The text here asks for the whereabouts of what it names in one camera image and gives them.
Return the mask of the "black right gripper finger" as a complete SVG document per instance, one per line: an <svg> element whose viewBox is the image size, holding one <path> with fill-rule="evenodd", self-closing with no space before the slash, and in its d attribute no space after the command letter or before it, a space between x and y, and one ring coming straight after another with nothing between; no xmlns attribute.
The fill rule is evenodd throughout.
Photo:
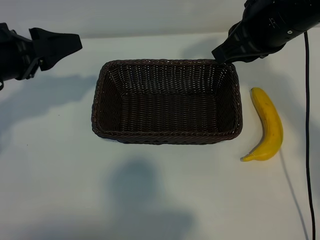
<svg viewBox="0 0 320 240"><path fill-rule="evenodd" d="M235 62L249 63L256 59L256 56L227 56L220 46L216 48L216 62L218 64L231 64Z"/></svg>
<svg viewBox="0 0 320 240"><path fill-rule="evenodd" d="M234 29L228 38L218 47L221 47L228 57L240 57L243 55L243 30ZM212 51L216 58L216 48Z"/></svg>

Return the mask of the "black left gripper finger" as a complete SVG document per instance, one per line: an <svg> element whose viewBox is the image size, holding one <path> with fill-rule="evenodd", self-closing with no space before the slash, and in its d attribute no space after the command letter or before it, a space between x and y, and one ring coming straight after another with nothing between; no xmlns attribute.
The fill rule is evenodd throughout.
<svg viewBox="0 0 320 240"><path fill-rule="evenodd" d="M53 68L61 59L82 49L82 44L78 42L52 42L48 46L48 52L41 58L41 71Z"/></svg>
<svg viewBox="0 0 320 240"><path fill-rule="evenodd" d="M72 54L82 49L80 36L30 28L33 48L37 54Z"/></svg>

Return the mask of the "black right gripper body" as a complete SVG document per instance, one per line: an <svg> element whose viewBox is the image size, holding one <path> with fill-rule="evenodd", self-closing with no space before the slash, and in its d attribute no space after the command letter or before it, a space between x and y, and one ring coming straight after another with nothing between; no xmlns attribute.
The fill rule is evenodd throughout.
<svg viewBox="0 0 320 240"><path fill-rule="evenodd" d="M283 48L281 24L283 21L274 7L259 10L247 7L242 20L228 32L230 57L261 57Z"/></svg>

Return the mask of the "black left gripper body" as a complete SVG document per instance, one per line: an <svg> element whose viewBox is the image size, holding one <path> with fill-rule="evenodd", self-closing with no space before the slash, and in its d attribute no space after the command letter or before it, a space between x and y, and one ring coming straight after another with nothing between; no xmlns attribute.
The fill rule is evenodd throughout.
<svg viewBox="0 0 320 240"><path fill-rule="evenodd" d="M0 79L24 80L33 78L39 68L32 40L0 24Z"/></svg>

